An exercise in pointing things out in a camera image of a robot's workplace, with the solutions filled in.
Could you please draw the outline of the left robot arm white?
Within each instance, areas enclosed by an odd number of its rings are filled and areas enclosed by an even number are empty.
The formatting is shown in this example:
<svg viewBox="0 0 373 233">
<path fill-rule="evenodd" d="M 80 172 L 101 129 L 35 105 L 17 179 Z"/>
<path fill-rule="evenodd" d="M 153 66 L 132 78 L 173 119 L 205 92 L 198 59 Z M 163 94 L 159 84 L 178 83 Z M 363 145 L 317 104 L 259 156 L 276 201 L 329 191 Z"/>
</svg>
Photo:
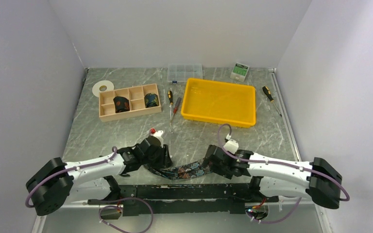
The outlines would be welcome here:
<svg viewBox="0 0 373 233">
<path fill-rule="evenodd" d="M 52 158 L 26 182 L 25 206 L 45 216 L 65 203 L 80 200 L 113 204 L 120 197 L 115 176 L 137 171 L 143 165 L 166 166 L 169 159 L 168 145 L 152 135 L 133 146 L 113 146 L 111 154 L 95 159 L 64 162 L 60 157 Z"/>
</svg>

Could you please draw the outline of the navy floral necktie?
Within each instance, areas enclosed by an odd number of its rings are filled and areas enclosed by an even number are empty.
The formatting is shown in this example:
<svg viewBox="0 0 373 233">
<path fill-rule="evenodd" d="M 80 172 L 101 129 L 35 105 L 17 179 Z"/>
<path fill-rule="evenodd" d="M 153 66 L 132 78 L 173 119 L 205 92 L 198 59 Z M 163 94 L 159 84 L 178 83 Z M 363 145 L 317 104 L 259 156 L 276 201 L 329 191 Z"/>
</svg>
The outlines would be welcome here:
<svg viewBox="0 0 373 233">
<path fill-rule="evenodd" d="M 186 165 L 156 169 L 163 172 L 168 180 L 192 179 L 212 173 L 209 167 L 203 167 L 203 159 Z"/>
</svg>

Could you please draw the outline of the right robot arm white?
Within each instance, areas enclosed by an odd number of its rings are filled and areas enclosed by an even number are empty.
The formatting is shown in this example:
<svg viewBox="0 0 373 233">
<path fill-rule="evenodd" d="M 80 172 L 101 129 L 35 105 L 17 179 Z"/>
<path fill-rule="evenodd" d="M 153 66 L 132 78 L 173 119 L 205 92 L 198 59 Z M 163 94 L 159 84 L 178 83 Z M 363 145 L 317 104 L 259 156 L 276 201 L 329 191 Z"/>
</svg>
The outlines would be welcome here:
<svg viewBox="0 0 373 233">
<path fill-rule="evenodd" d="M 315 204 L 338 209 L 342 176 L 325 159 L 295 162 L 270 158 L 249 150 L 240 150 L 236 141 L 223 147 L 210 145 L 202 161 L 164 169 L 161 175 L 170 180 L 190 179 L 215 173 L 227 179 L 248 176 L 253 185 L 248 195 L 253 201 L 264 197 L 302 197 Z"/>
</svg>

